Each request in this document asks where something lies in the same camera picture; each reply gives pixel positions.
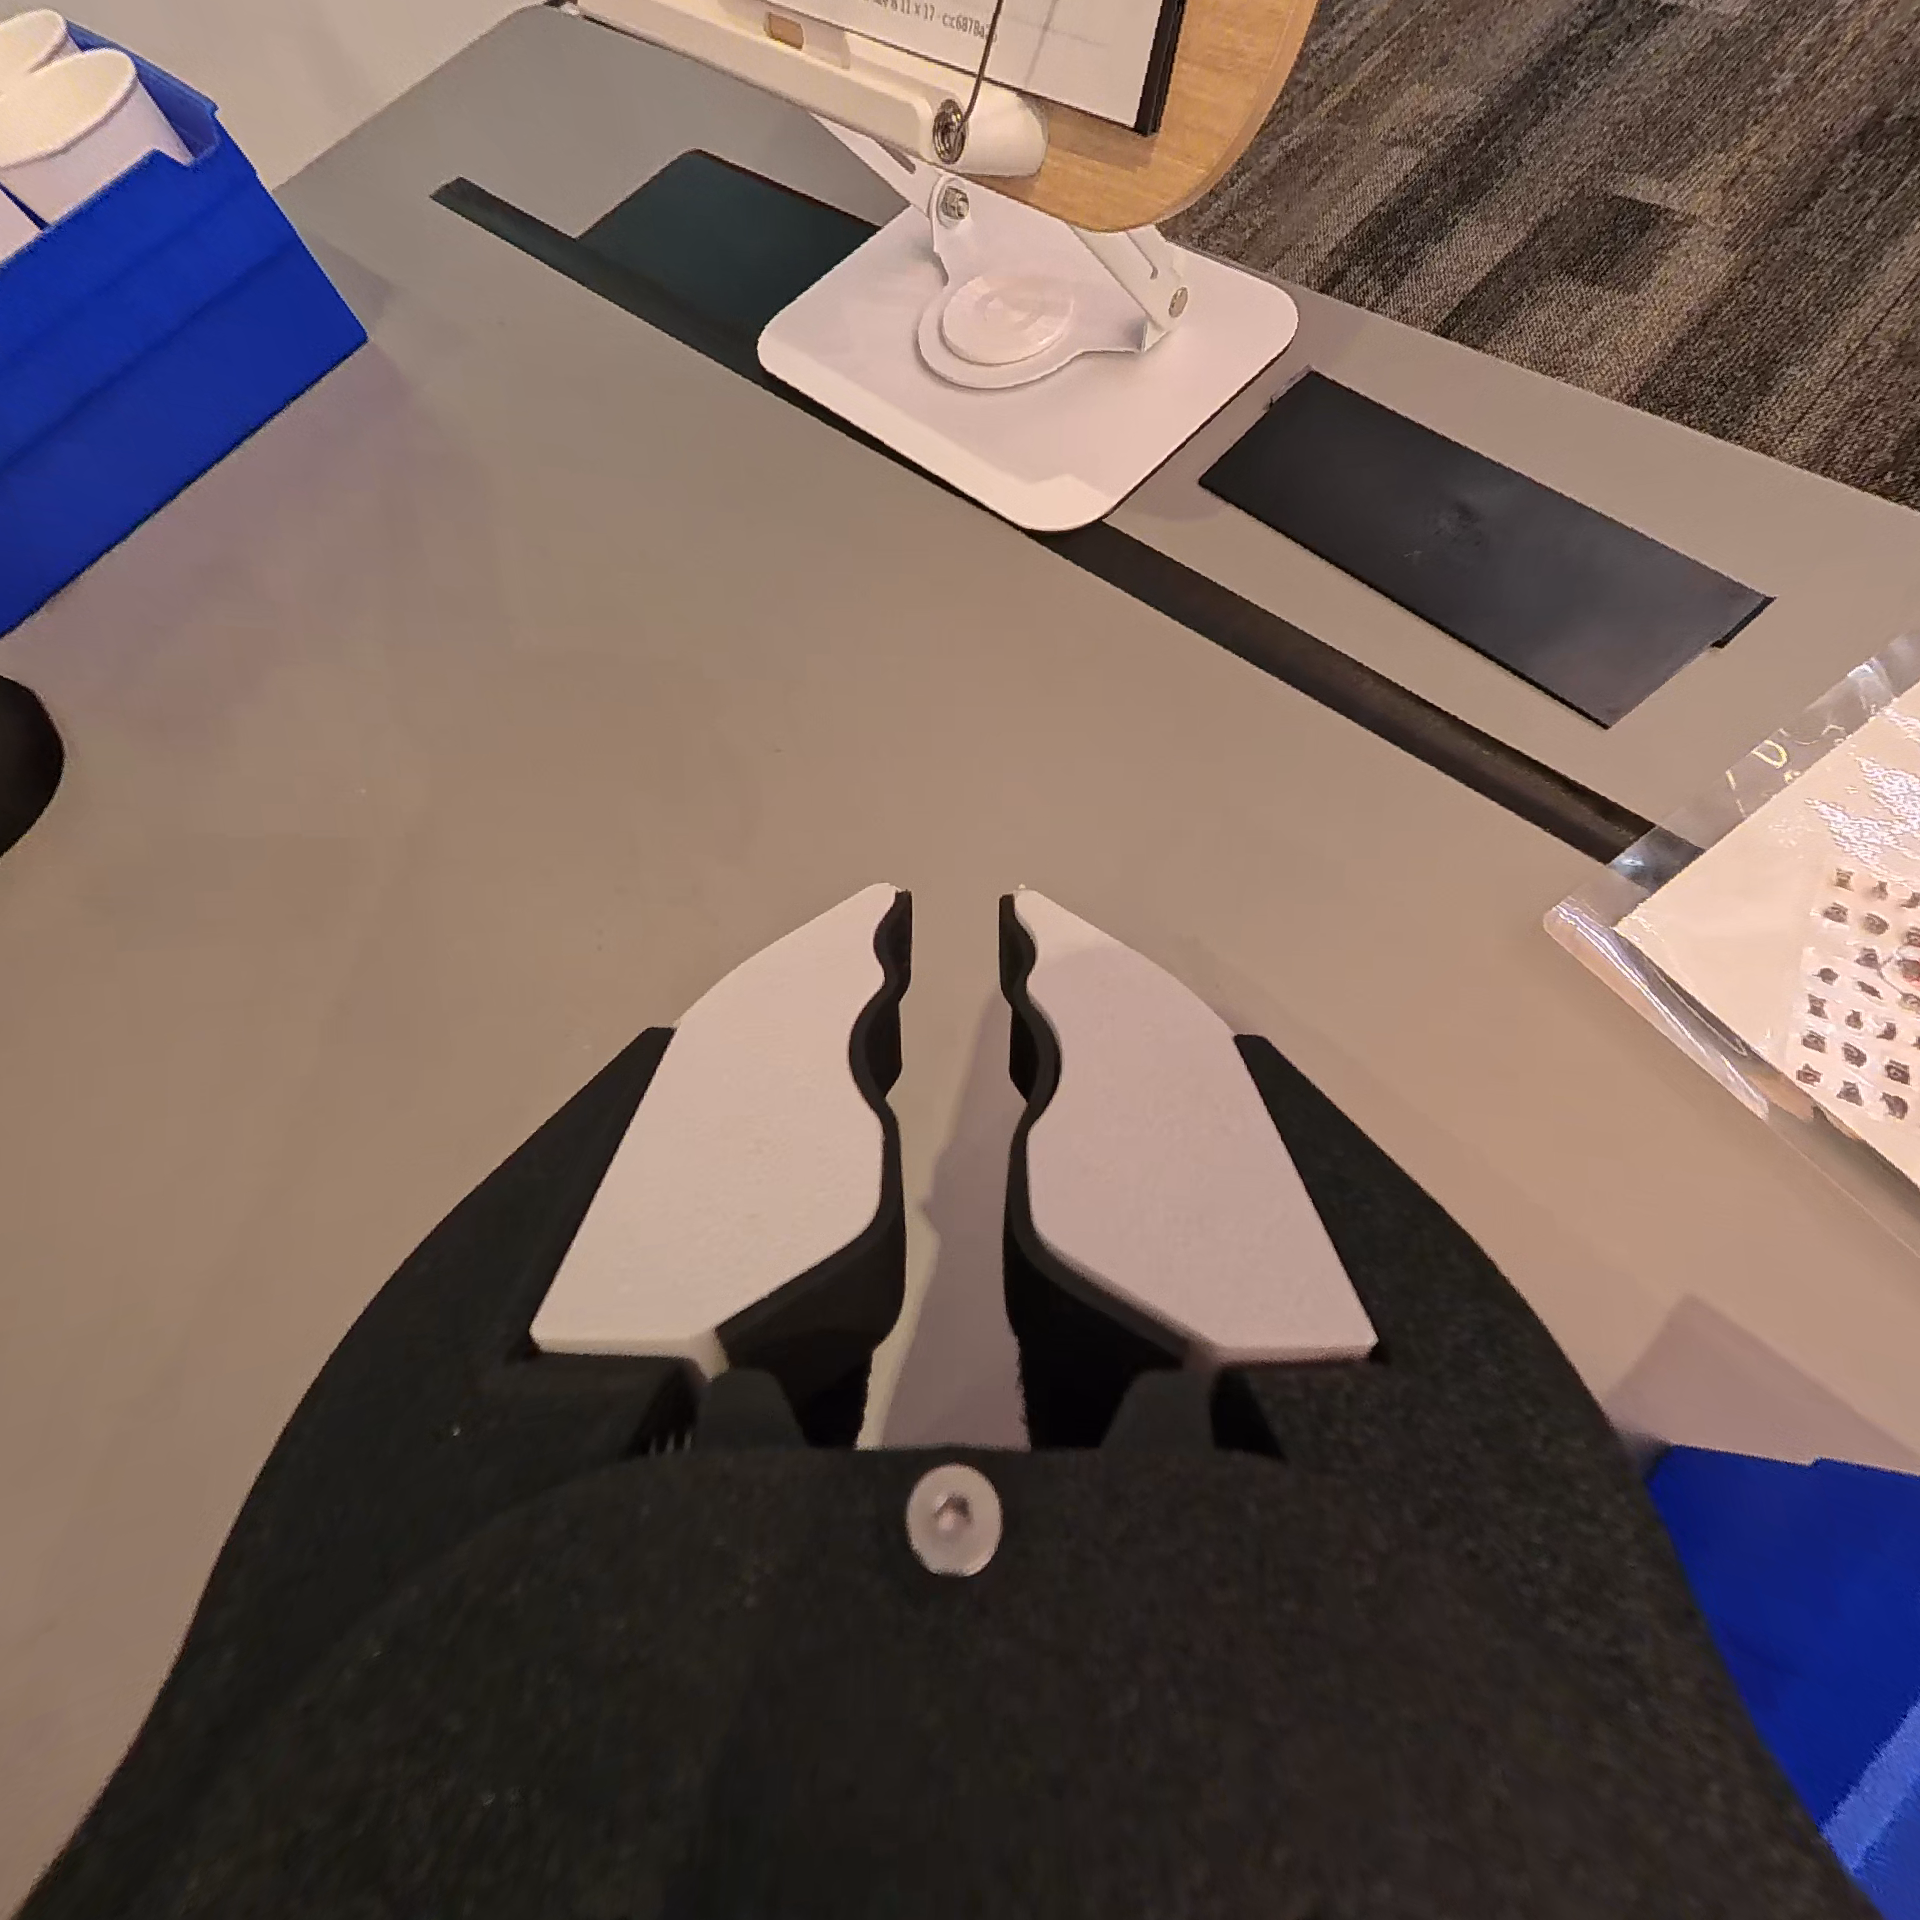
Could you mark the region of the blue plastic bin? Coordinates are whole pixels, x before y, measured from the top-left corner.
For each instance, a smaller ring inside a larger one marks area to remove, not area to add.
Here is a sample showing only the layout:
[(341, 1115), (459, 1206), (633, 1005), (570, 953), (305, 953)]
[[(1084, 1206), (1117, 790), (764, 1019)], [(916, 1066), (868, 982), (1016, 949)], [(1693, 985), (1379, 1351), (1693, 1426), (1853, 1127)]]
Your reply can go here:
[(2, 632), (11, 634), (368, 333), (233, 143), (218, 105), (62, 18), (40, 73), (116, 61), (113, 169), (5, 258)]
[(1918, 1478), (1668, 1447), (1645, 1489), (1741, 1701), (1821, 1838), (1918, 1917)]

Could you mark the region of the paper sheet in plastic sleeve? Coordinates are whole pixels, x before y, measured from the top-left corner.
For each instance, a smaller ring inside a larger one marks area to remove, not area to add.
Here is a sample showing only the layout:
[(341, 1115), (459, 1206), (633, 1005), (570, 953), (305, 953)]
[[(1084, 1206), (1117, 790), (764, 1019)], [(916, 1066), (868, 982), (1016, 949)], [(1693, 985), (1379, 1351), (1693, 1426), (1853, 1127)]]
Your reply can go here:
[(1836, 1184), (1916, 1219), (1916, 632), (1649, 829), (1545, 930)]

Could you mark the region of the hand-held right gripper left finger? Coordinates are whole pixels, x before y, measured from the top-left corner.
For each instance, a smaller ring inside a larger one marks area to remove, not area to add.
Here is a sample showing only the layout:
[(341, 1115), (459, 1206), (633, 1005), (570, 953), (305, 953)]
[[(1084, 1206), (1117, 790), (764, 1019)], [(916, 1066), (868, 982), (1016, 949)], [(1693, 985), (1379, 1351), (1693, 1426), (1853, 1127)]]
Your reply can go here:
[(868, 886), (675, 1024), (534, 1310), (541, 1357), (765, 1374), (851, 1449), (905, 1303), (900, 1008), (914, 906)]

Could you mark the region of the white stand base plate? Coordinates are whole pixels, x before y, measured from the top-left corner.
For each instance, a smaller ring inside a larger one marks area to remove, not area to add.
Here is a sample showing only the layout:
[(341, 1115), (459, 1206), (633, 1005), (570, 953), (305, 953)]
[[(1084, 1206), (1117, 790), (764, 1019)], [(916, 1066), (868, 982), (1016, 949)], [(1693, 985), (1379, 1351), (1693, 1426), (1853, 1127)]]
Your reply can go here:
[(1274, 369), (1276, 281), (942, 176), (781, 309), (760, 367), (1011, 523), (1099, 522)]

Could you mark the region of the wooden document stand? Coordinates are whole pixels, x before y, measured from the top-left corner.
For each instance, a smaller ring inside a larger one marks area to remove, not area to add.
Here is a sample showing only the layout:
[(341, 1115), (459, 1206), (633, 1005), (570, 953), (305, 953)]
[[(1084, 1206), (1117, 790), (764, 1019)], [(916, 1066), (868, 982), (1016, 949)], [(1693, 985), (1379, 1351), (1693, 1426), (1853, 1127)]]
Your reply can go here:
[(1187, 6), (1160, 130), (1140, 135), (780, 2), (572, 9), (809, 113), (914, 208), (942, 176), (958, 176), (1084, 233), (1156, 230), (1162, 239), (1162, 225), (1245, 154), (1315, 15), (1312, 2)]

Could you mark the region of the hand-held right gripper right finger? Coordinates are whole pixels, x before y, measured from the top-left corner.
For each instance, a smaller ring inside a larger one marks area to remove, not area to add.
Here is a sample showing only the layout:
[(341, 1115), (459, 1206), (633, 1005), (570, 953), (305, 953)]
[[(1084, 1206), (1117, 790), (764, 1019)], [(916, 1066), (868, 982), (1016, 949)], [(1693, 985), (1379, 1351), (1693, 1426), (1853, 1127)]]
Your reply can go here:
[(1228, 1019), (1034, 888), (1000, 902), (1022, 1097), (1001, 1291), (1034, 1449), (1096, 1449), (1140, 1377), (1376, 1357)]

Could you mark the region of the printed instruction sheet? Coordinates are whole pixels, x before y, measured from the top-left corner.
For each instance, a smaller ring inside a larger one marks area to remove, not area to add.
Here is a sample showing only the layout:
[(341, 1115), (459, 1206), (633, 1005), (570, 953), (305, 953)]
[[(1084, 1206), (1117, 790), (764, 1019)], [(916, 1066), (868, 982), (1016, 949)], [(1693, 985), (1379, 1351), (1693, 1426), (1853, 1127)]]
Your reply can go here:
[(785, 2), (914, 58), (1154, 135), (1184, 2)]

